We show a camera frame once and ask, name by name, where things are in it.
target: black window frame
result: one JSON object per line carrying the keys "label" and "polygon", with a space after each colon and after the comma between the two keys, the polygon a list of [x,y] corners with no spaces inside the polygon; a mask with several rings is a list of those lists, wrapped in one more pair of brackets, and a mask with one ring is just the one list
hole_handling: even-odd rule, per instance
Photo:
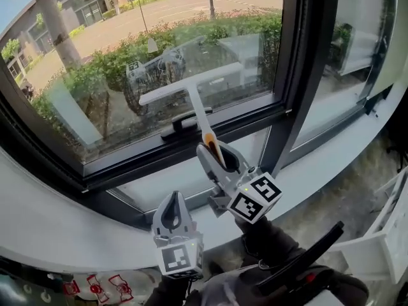
{"label": "black window frame", "polygon": [[[274,93],[241,102],[209,116],[218,139],[229,143],[271,128],[260,166],[276,175],[304,122],[323,74],[335,25],[337,0],[284,0]],[[195,156],[200,133],[160,142],[133,153],[143,140],[83,165],[35,112],[0,60],[2,147],[24,168],[55,190],[116,221],[149,229],[152,212],[143,213],[115,187]],[[281,95],[273,103],[273,95]],[[123,154],[117,162],[114,154]],[[187,199],[195,208],[204,199]]]}

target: window handle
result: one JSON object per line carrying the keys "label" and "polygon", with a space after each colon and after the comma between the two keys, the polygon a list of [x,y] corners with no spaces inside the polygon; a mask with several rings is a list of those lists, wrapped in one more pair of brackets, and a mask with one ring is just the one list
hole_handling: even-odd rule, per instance
{"label": "window handle", "polygon": [[[205,114],[211,114],[212,108],[204,108]],[[163,140],[170,140],[174,136],[179,136],[186,132],[195,131],[198,128],[197,119],[192,119],[196,116],[196,112],[194,110],[188,111],[186,113],[182,113],[180,115],[176,115],[171,120],[171,127],[167,127],[160,132],[161,138]]]}

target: paved parking lot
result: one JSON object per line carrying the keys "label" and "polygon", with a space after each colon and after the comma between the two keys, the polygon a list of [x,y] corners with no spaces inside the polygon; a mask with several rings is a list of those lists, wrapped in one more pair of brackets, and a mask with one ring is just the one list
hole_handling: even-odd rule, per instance
{"label": "paved parking lot", "polygon": [[[283,0],[214,0],[216,12],[251,8],[282,9],[282,5]],[[209,0],[162,0],[142,6],[142,10],[149,29],[160,23],[191,18],[200,12],[209,14]],[[73,41],[81,57],[86,58],[95,50],[114,48],[129,34],[137,35],[144,30],[140,9],[135,8],[87,27]],[[27,74],[27,79],[36,90],[42,90],[52,75],[61,68],[62,62],[57,52],[53,51]]]}

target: glass panel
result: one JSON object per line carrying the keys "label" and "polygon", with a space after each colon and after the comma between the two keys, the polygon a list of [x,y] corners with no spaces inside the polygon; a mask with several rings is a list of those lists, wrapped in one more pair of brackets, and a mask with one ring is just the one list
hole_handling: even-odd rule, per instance
{"label": "glass panel", "polygon": [[330,54],[294,147],[340,121],[361,95],[384,31],[388,0],[339,0]]}
{"label": "glass panel", "polygon": [[[250,164],[258,164],[267,129],[243,137],[230,145],[240,151]],[[173,191],[185,198],[213,187],[197,157],[118,187],[143,212],[153,210]]]}
{"label": "glass panel", "polygon": [[[141,95],[170,84],[194,82],[214,112],[265,94],[272,101],[283,0],[63,0],[57,30],[37,25],[44,7],[34,4],[28,13],[17,0],[5,3],[16,14],[0,45],[25,31],[30,53],[46,54],[27,72],[31,103],[83,163],[157,134],[190,111],[184,91],[139,105]],[[69,33],[74,40],[53,46]]]}

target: blue sky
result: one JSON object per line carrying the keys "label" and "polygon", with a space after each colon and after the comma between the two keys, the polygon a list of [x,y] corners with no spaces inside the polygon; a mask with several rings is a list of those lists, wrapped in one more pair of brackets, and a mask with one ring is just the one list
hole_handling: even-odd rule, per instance
{"label": "blue sky", "polygon": [[0,0],[0,33],[31,0]]}

